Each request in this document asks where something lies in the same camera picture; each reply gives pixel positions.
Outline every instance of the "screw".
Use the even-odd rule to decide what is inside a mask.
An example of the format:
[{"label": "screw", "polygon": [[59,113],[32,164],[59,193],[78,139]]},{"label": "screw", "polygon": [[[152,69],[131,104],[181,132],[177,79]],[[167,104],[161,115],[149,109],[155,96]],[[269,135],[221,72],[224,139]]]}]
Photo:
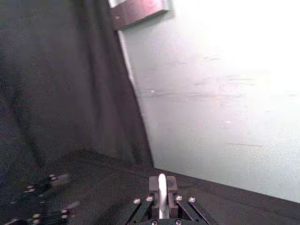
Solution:
[{"label": "screw", "polygon": [[191,196],[191,197],[188,199],[188,201],[189,201],[190,203],[194,203],[194,202],[196,201],[196,198],[193,197],[193,196]]},{"label": "screw", "polygon": [[146,200],[147,200],[148,202],[151,202],[151,201],[153,200],[153,197],[152,197],[152,196],[148,196],[148,197],[146,198]]},{"label": "screw", "polygon": [[177,219],[177,220],[175,221],[175,224],[176,224],[176,225],[182,225],[182,220],[181,220],[181,219]]},{"label": "screw", "polygon": [[133,201],[134,204],[138,204],[138,203],[140,203],[140,202],[141,202],[141,200],[140,200],[139,198],[136,198],[136,199]]},{"label": "screw", "polygon": [[182,200],[182,196],[181,195],[176,196],[176,200],[177,201],[181,201]]},{"label": "screw", "polygon": [[151,222],[151,225],[158,225],[158,221],[157,221],[157,220],[153,220],[153,221]]}]

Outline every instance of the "dark floor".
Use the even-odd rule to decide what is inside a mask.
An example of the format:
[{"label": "dark floor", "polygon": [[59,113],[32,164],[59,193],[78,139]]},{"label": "dark floor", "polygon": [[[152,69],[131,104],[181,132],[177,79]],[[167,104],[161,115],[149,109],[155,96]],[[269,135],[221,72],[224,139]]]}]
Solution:
[{"label": "dark floor", "polygon": [[[71,183],[54,194],[52,207],[74,208],[72,225],[116,225],[122,210],[134,198],[148,194],[150,176],[157,169],[123,165],[93,154],[76,153],[45,169],[69,173]],[[182,195],[194,195],[220,225],[298,225],[300,204],[212,182],[175,175]]]}]

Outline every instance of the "black fabric backdrop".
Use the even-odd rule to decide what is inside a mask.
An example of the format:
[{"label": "black fabric backdrop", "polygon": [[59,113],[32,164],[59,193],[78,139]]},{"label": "black fabric backdrop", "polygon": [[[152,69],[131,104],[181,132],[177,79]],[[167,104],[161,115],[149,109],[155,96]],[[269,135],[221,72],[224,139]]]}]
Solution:
[{"label": "black fabric backdrop", "polygon": [[152,167],[106,0],[7,0],[0,16],[5,192],[80,149]]}]

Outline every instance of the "gray wall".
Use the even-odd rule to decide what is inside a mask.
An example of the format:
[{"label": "gray wall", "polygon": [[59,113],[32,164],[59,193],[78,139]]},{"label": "gray wall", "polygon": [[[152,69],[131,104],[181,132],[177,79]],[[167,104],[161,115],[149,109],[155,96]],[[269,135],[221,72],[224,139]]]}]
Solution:
[{"label": "gray wall", "polygon": [[156,168],[300,202],[297,4],[173,0],[120,32]]}]

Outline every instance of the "metal rod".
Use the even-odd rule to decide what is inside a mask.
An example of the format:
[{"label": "metal rod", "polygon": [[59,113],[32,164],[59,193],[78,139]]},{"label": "metal rod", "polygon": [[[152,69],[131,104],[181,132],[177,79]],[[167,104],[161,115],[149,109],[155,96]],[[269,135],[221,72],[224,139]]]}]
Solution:
[{"label": "metal rod", "polygon": [[169,205],[168,205],[168,189],[167,180],[165,175],[162,173],[158,177],[158,189],[159,189],[159,218],[169,219]]}]

